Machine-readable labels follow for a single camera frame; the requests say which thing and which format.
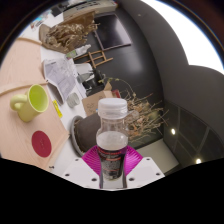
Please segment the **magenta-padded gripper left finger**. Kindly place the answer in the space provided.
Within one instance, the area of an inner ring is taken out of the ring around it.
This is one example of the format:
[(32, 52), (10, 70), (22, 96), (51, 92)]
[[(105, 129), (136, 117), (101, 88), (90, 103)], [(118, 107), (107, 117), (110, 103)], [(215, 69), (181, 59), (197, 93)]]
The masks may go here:
[(100, 188), (101, 164), (97, 147), (89, 149), (81, 158), (75, 158), (62, 177), (84, 188)]

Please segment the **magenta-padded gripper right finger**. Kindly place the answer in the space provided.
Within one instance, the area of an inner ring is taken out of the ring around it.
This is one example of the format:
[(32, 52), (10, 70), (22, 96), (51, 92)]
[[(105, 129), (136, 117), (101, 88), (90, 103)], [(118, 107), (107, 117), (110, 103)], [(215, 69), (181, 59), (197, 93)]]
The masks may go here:
[(151, 157), (143, 157), (128, 146), (124, 158), (124, 176), (127, 189), (143, 187), (164, 177)]

